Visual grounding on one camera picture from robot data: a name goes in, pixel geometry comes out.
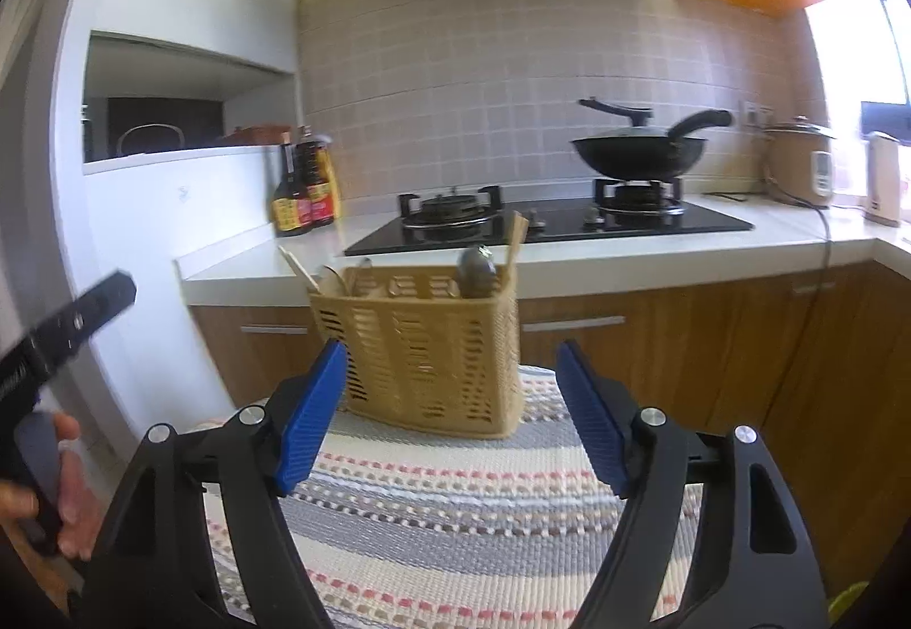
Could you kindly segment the person's left hand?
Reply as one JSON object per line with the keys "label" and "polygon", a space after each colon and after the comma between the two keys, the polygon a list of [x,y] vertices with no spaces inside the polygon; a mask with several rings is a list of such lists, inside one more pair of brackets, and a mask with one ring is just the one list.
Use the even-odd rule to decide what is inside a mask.
{"label": "person's left hand", "polygon": [[[99,496],[89,489],[85,479],[85,467],[79,453],[62,442],[77,441],[80,438],[80,424],[76,418],[63,412],[43,412],[52,422],[59,455],[59,498],[57,509],[61,519],[57,547],[67,558],[89,561],[104,522],[104,507]],[[15,526],[19,521],[31,520],[39,512],[39,499],[28,487],[3,481],[2,483],[2,526]]]}

